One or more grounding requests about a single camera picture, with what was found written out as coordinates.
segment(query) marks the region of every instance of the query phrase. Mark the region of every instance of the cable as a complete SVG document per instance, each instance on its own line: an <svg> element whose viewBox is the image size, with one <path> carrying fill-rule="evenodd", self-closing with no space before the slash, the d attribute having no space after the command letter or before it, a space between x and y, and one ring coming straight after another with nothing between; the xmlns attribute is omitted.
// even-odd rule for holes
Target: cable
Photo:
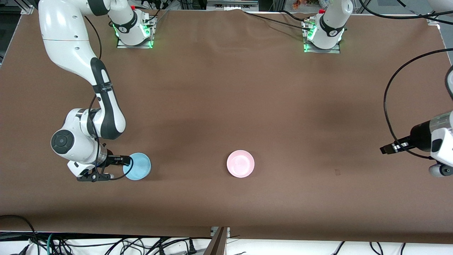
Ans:
<svg viewBox="0 0 453 255"><path fill-rule="evenodd" d="M181 4L193 5L193 1L191 3L185 3L185 2L182 2L181 0L177 0L177 1L180 2Z"/></svg>
<svg viewBox="0 0 453 255"><path fill-rule="evenodd" d="M404 247L406 247L406 243L401 246L400 255L403 255Z"/></svg>
<svg viewBox="0 0 453 255"><path fill-rule="evenodd" d="M137 240L133 241L133 242L129 242L129 241L126 241L124 240L123 241L123 248L121 248L121 251L120 251L120 255L124 255L124 252L126 252L126 250L128 248L132 248L134 250L138 250L140 252L140 255L143 255L142 251L139 250L138 248L135 248L135 247L132 247L132 245L135 244L135 242L139 241L141 238L137 238Z"/></svg>
<svg viewBox="0 0 453 255"><path fill-rule="evenodd" d="M96 247L96 246L104 246L104 245L114 245L115 243L108 243L108 244L97 244L97 245L72 245L72 244L67 244L66 246L71 246L71 247Z"/></svg>
<svg viewBox="0 0 453 255"><path fill-rule="evenodd" d="M451 99L453 100L453 92L451 91L450 86L448 85L449 84L448 77L450 75L453 75L453 66L450 67L450 69L448 69L447 75L445 76L445 87L447 88L448 94L450 95Z"/></svg>
<svg viewBox="0 0 453 255"><path fill-rule="evenodd" d="M390 119L389 119L389 114L387 112L387 94L388 94L388 91L389 91L389 88L390 88L390 85L393 81L393 79L397 76L397 74L404 68L406 67L407 65L409 65L410 63L418 60L418 59L421 59L422 57L426 57L426 56L429 56L429 55L432 55L432 54L435 54L435 53L440 53L440 52L447 52L447 51L453 51L453 48L447 48L447 49L438 49L438 50L433 50L433 51L430 51L428 53L425 53L425 54L421 54L420 56L417 56L411 60L409 60L408 62L406 62L404 65L402 65L400 68L398 68L398 70L392 75L392 77L390 78L389 80L389 83L387 84L387 87L386 87L386 90L384 92L384 114L386 116L386 121L387 121L387 125L389 127L389 130L390 130L390 134L392 135L393 139L395 140L395 142L399 145L400 148L404 149L406 152L408 152L409 154L413 155L413 156L416 156L416 157L420 157L420 158L424 158L424 159L433 159L432 157L428 157L428 156L423 156L423 155L419 155L415 152L412 152L410 150L408 150L407 148L405 148L404 146L401 145L401 143L398 141L398 138L396 138L396 135L395 135L395 132L393 132L393 128L392 128L392 125L390 123Z"/></svg>
<svg viewBox="0 0 453 255"><path fill-rule="evenodd" d="M99 37L99 34L98 34L97 30L96 30L96 27L93 25L93 23L91 23L91 20L89 20L86 16L84 16L84 17L88 21L88 23L90 23L90 25L94 29L94 32L96 33L97 40L99 41L99 57L98 57L98 59L101 60L101 56L102 56L102 42L101 42L101 38Z"/></svg>
<svg viewBox="0 0 453 255"><path fill-rule="evenodd" d="M31 229L31 232L33 233L33 237L34 237L35 241L38 242L38 238L36 236L36 231L34 230L33 225L31 225L30 221L28 221L25 217L22 217L19 215L14 215L14 214L5 214L5 215L0 215L0 219L2 219L2 218L18 218L18 219L25 221L27 223L27 225L29 226L29 228Z"/></svg>
<svg viewBox="0 0 453 255"><path fill-rule="evenodd" d="M160 9L159 9L159 10L157 10L157 12L156 12L156 14L154 14L154 16L152 16L151 18L149 18L149 19L145 20L145 22L148 22L148 21L150 21L150 20L154 19L154 18L155 18L155 17L157 16L157 14L159 14L159 12L160 12Z"/></svg>
<svg viewBox="0 0 453 255"><path fill-rule="evenodd" d="M126 238L122 238L122 239L120 239L118 242L114 243L114 244L106 251L106 253L105 253L104 255L109 255L109 254L112 252L112 250L113 250L119 243L121 243L122 241L124 241L125 239L126 239Z"/></svg>
<svg viewBox="0 0 453 255"><path fill-rule="evenodd" d="M189 245L187 244L187 242L186 242L186 241L184 241L184 243L186 244L186 248L187 248L187 255L189 255L189 254L190 254Z"/></svg>
<svg viewBox="0 0 453 255"><path fill-rule="evenodd" d="M396 1L397 1L398 3L400 3L400 5L402 5L403 7L406 7L406 5L405 5L403 2L401 2L400 0L396 0Z"/></svg>
<svg viewBox="0 0 453 255"><path fill-rule="evenodd" d="M344 244L345 242L346 242L346 241L341 242L340 245L338 246L337 250L336 250L332 255L338 255L338 253L340 252L341 247L343 246L343 244Z"/></svg>
<svg viewBox="0 0 453 255"><path fill-rule="evenodd" d="M374 247L373 247L373 242L370 242L370 247L376 253L377 255L384 255L384 251L382 250L381 244L379 242L376 242L377 246L379 246L379 249L381 250L381 253L377 252Z"/></svg>
<svg viewBox="0 0 453 255"><path fill-rule="evenodd" d="M417 15L417 16L392 16L392 15L382 15L382 14L376 13L376 12L370 10L370 9L363 3L363 0L359 0L359 2L360 2L360 4L362 5L362 7L363 7L367 12L369 12L370 14L373 14L374 16L381 17L381 18L394 19L394 20L411 20L411 19L421 19L421 18L425 18L425 19L428 19L428 20L434 20L434 21L437 21L437 22L440 22L440 23L445 23L445 24L453 25L453 22L449 22L449 21L445 21L445 20L437 20L437 19L431 18L431 17L439 16L439 15L452 14L452 13L453 13L453 10L451 10L451 11L439 12L439 13L436 13L436 14L431 13L431 14Z"/></svg>
<svg viewBox="0 0 453 255"><path fill-rule="evenodd" d="M295 20L298 20L298 21L303 21L303 20L304 20L304 19L300 19L300 18L294 16L292 13L290 13L290 12L288 12L288 11L286 11L286 10L279 10L279 12L286 13L286 14L288 14L291 18L293 18L293 19L295 19Z"/></svg>
<svg viewBox="0 0 453 255"><path fill-rule="evenodd" d="M157 255L161 250L167 248L170 245L174 245L174 244L179 243L179 242L185 242L185 241L190 240L190 239L211 239L211 238L210 237L183 238L183 239L176 239L176 240L170 241L168 243L164 243L164 244L159 243L159 245L161 245L161 247L159 247L159 249L155 253L153 253L153 255Z"/></svg>
<svg viewBox="0 0 453 255"><path fill-rule="evenodd" d="M409 9L409 8L407 7L407 5L406 5L405 3L403 3L402 1L400 1L400 0L396 0L396 1L397 1L401 6L403 6L404 8L406 8L408 11L412 12L413 14L415 14L415 15L421 15L420 13L418 13L418 12L416 12L416 11L413 11L413 10ZM445 24L453 25L452 22L445 21L445 20L439 20L439 19L437 19L437 17L438 17L438 16L435 16L434 18L427 18L427 19L428 19L428 20L432 20L432 21L437 21L437 22L439 22L439 23L445 23Z"/></svg>
<svg viewBox="0 0 453 255"><path fill-rule="evenodd" d="M162 245L162 242L165 242L166 240L170 239L169 237L161 237L151 248L148 250L148 252L145 255L150 254L154 249L156 249L158 246Z"/></svg>
<svg viewBox="0 0 453 255"><path fill-rule="evenodd" d="M47 250L47 255L50 255L50 248L49 248L49 246L50 246L50 241L51 241L51 239L52 239L52 236L53 236L53 233L51 233L51 234L49 235L49 237L47 238L47 249L46 249L46 250Z"/></svg>
<svg viewBox="0 0 453 255"><path fill-rule="evenodd" d="M94 94L93 99L91 100L90 106L88 107L88 117L90 118L91 123L93 123L93 118L91 117L91 108L93 106L94 100L96 99L96 94ZM94 135L96 136L97 141L97 151L96 151L96 160L94 162L94 171L96 172L97 176L101 176L99 171L97 170L97 159L99 158L99 147L101 144L99 143L99 136L97 135L96 127L93 125Z"/></svg>
<svg viewBox="0 0 453 255"><path fill-rule="evenodd" d="M281 22L281 21L278 21L278 20L269 19L269 18L266 18L266 17L263 17L263 16L259 16L259 15L253 14L253 13L248 13L248 12L244 12L244 13L246 13L246 14L248 14L248 15L251 15L251 16L258 17L258 18L262 18L262 19L265 19L265 20L270 20L270 21L273 21L273 22L277 22L277 23L280 23L280 24L283 24L283 25L287 25L287 26L291 26L291 27L298 28L298 29L310 31L309 28L305 28L305 27L301 27L301 26L296 26L296 25L288 24L288 23Z"/></svg>
<svg viewBox="0 0 453 255"><path fill-rule="evenodd" d="M101 42L101 38L100 38L100 36L99 36L99 34L98 34L97 30L96 30L96 27L93 25L93 23L86 16L84 16L84 17L90 23L90 25L93 27L94 31L96 32L97 39L99 40L99 57L98 57L98 59L101 60L101 57L102 57L102 42ZM91 100L90 107L88 107L88 117L90 118L91 123L93 123L93 118L91 117L91 108L93 106L93 103L94 103L94 100L96 99L96 97L97 96L95 94L93 96L93 99ZM96 174L99 177L104 178L102 175L99 174L99 171L97 170L97 159L99 158L99 147L101 146L101 144L99 143L99 136L97 134L96 127L94 125L93 125L93 130L94 130L94 134L95 134L96 141L97 141L97 152L96 152L96 161L94 163L94 170L95 170ZM132 170L132 166L134 165L134 161L132 160L132 158L130 160L131 160L131 167L130 167L129 171L127 171L127 173L125 173L121 177L110 179L110 181L119 180L119 179L123 178L124 176L126 176ZM102 167L102 173L104 173L104 168L105 168L105 164Z"/></svg>

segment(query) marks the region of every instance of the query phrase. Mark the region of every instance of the mounting plate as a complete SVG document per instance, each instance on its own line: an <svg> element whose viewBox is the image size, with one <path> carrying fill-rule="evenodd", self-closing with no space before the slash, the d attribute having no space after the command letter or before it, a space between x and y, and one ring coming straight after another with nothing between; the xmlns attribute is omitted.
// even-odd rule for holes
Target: mounting plate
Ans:
<svg viewBox="0 0 453 255"><path fill-rule="evenodd" d="M301 22L302 27L312 29L314 26L314 23L315 23L312 18L314 18L314 17L310 17L309 19L305 19L304 21L302 21ZM320 48L316 47L310 40L308 40L307 37L308 37L309 33L311 33L311 31L302 30L302 37L304 39L304 52L335 53L335 54L340 53L339 42L331 49L320 49Z"/></svg>
<svg viewBox="0 0 453 255"><path fill-rule="evenodd" d="M145 28L145 32L149 32L150 36L146 38L141 44L137 45L126 45L124 44L118 36L118 41L116 43L116 47L119 49L152 49L154 45L154 35L156 34L156 24L157 24L157 16L153 17L146 25L150 25L149 28Z"/></svg>

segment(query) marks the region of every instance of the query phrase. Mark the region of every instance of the brown table surface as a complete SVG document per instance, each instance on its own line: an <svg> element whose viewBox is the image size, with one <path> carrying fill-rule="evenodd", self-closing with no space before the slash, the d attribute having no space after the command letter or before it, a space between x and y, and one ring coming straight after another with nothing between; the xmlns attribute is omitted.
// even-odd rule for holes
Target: brown table surface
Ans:
<svg viewBox="0 0 453 255"><path fill-rule="evenodd" d="M382 110L390 76L444 48L425 20L352 16L341 54L304 53L298 29L238 10L171 11L154 49L117 49L107 16L91 20L127 120L104 142L147 154L153 169L141 181L76 181L50 138L93 91L49 60L38 13L24 15L0 69L0 214L40 231L207 236L230 226L241 238L453 241L453 178L431 177L432 161L379 151L392 141ZM452 108L448 68L436 54L394 80L399 137ZM238 149L255 158L244 179L226 169Z"/></svg>

